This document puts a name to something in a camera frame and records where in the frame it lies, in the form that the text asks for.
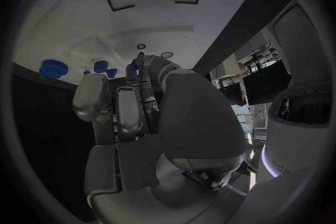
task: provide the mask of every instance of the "purple light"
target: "purple light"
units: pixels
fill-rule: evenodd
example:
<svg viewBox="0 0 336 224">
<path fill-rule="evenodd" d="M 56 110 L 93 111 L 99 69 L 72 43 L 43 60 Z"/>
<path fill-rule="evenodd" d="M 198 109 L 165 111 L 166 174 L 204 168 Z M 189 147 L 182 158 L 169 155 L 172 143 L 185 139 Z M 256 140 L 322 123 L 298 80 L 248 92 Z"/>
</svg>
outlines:
<svg viewBox="0 0 336 224">
<path fill-rule="evenodd" d="M 263 161 L 263 164 L 265 165 L 267 171 L 273 175 L 273 177 L 277 177 L 278 175 L 272 170 L 272 168 L 267 164 L 266 162 L 266 155 L 265 155 L 265 147 L 266 145 L 263 147 L 263 151 L 262 151 L 262 161 Z"/>
</svg>

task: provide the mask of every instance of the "blue object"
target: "blue object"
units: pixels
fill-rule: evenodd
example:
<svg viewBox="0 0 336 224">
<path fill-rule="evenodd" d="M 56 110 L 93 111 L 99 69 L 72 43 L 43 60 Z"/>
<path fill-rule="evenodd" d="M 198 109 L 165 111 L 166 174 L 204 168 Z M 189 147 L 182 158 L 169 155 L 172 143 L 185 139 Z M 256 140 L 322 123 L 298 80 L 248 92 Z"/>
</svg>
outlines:
<svg viewBox="0 0 336 224">
<path fill-rule="evenodd" d="M 40 79 L 44 80 L 49 78 L 60 78 L 68 73 L 66 64 L 58 60 L 44 60 L 40 68 Z"/>
<path fill-rule="evenodd" d="M 104 60 L 95 63 L 94 71 L 98 74 L 105 73 L 108 70 L 108 63 Z"/>
<path fill-rule="evenodd" d="M 139 70 L 139 68 L 137 67 L 136 60 L 135 60 L 135 59 L 131 62 L 130 67 L 131 67 L 133 70 Z"/>
<path fill-rule="evenodd" d="M 106 73 L 108 74 L 109 78 L 115 78 L 117 71 L 118 71 L 117 69 L 110 69 L 107 70 Z"/>
</svg>

